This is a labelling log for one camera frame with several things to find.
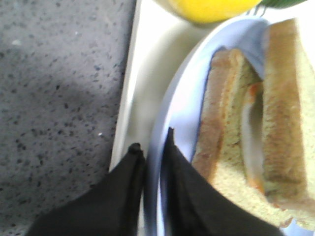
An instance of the white plate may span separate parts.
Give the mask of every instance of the white plate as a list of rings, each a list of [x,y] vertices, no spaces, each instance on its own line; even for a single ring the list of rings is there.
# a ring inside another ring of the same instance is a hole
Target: white plate
[[[148,149],[148,176],[144,191],[147,235],[164,235],[159,174],[168,128],[175,129],[175,143],[191,161],[209,63],[214,52],[220,47],[241,49],[263,77],[261,42],[268,25],[269,22],[264,19],[244,16],[224,22],[193,49],[175,74],[164,96]],[[284,231],[288,236],[313,235],[313,232],[304,231],[295,223]]]

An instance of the yellow fruit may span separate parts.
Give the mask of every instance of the yellow fruit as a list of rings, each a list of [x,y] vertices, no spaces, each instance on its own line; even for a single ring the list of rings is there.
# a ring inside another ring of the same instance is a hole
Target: yellow fruit
[[[250,10],[261,0],[169,0],[178,14],[196,23],[232,18]]]

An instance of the white bread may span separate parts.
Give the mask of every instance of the white bread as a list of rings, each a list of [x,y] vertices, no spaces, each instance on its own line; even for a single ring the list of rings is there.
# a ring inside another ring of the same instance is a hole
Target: white bread
[[[269,28],[263,86],[266,196],[315,230],[315,73],[295,19]]]
[[[240,143],[240,116],[250,84],[260,79],[238,49],[212,58],[193,166],[223,196],[277,227],[289,224],[286,210],[247,184]]]

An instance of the green leaf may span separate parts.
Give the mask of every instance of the green leaf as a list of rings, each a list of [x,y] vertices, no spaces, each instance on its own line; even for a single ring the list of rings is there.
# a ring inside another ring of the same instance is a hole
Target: green leaf
[[[263,0],[260,4],[274,8],[287,8],[304,1],[306,0]]]

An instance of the gray countertop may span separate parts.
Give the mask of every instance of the gray countertop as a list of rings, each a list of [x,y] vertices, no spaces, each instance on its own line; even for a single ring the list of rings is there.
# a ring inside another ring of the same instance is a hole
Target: gray countertop
[[[108,171],[135,0],[0,1],[0,235]]]

